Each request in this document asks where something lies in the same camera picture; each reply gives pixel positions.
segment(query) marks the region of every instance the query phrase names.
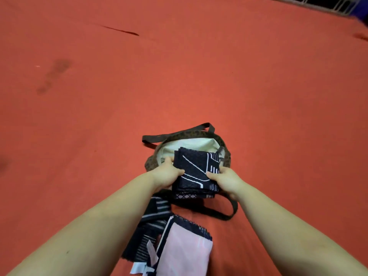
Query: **right hand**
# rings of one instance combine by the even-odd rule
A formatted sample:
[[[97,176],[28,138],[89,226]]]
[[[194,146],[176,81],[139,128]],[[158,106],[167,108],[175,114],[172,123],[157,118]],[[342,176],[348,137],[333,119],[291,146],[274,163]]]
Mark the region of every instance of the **right hand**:
[[[232,199],[238,200],[242,187],[246,184],[236,173],[229,167],[220,167],[220,173],[206,173],[209,179],[218,183],[220,188],[227,192]]]

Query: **left hand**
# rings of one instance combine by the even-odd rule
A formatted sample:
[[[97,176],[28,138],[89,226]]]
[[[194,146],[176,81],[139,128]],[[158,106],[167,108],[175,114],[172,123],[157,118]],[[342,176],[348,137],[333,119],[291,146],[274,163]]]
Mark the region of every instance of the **left hand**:
[[[154,179],[155,192],[169,187],[174,181],[184,174],[185,170],[173,166],[174,158],[166,157],[161,166],[150,171]]]

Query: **bag handle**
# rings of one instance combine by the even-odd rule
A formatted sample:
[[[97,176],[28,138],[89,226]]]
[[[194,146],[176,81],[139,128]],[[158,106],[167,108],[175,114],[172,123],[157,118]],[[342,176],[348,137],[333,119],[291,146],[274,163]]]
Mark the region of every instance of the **bag handle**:
[[[181,132],[195,131],[195,130],[204,130],[206,128],[208,128],[208,132],[214,133],[214,126],[212,126],[211,123],[203,123],[203,124],[198,125],[198,126],[195,126],[193,128],[182,130],[182,131],[178,131],[178,132],[173,132],[171,134],[165,134],[165,135],[144,135],[144,136],[142,136],[142,142],[143,143],[146,143],[146,144],[163,142],[168,137],[173,136],[173,135],[176,135],[176,134],[179,134]]]
[[[194,212],[207,215],[213,218],[217,218],[222,221],[229,221],[238,211],[238,202],[236,200],[233,200],[230,198],[230,196],[227,193],[219,193],[218,195],[222,195],[223,197],[227,198],[231,205],[232,205],[232,214],[226,215],[224,213],[221,213],[217,210],[214,210],[212,208],[205,207],[203,205],[203,199],[173,199],[172,197],[172,191],[167,189],[162,189],[158,193],[154,194],[155,196],[159,196],[163,199],[166,199],[169,201],[169,203],[192,210]],[[196,202],[200,201],[201,204],[194,203],[193,201],[196,200]]]

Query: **red surface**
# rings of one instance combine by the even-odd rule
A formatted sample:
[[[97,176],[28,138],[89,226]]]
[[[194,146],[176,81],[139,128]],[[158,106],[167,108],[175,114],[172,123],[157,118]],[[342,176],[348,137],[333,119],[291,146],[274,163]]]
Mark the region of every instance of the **red surface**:
[[[144,172],[143,134],[208,121],[244,180],[368,265],[368,43],[356,20],[271,0],[0,4],[1,275]],[[211,232],[210,275],[277,274],[242,211],[178,213]]]

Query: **brown leopard print bag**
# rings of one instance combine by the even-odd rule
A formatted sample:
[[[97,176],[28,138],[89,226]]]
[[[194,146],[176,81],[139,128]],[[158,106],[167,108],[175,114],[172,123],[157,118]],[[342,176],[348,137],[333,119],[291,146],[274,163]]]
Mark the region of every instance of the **brown leopard print bag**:
[[[214,133],[214,126],[212,126],[210,123],[204,123],[196,127],[193,127],[191,129],[187,129],[187,130],[183,130],[183,131],[179,131],[179,132],[175,132],[171,134],[144,135],[142,137],[142,142],[148,147],[154,148],[155,143],[161,143],[155,147],[154,154],[147,159],[144,165],[146,168],[146,171],[153,170],[159,166],[157,157],[158,157],[158,153],[160,149],[162,148],[164,144],[167,144],[168,142],[175,141],[175,140],[193,139],[193,138],[214,139],[220,145],[220,147],[224,149],[224,156],[222,159],[223,166],[230,167],[231,154],[228,151],[224,141],[222,140],[220,136]],[[164,199],[167,199],[171,204],[180,206],[182,208],[190,209],[194,212],[202,213],[204,215],[218,218],[223,221],[230,220],[238,210],[238,203],[237,201],[232,200],[229,197],[229,195],[225,192],[220,192],[219,195],[222,195],[225,198],[227,198],[232,204],[233,213],[231,215],[226,215],[217,210],[205,207],[203,199],[199,199],[199,198],[173,199],[171,190],[161,190],[159,193],[155,194],[155,196],[160,196]]]

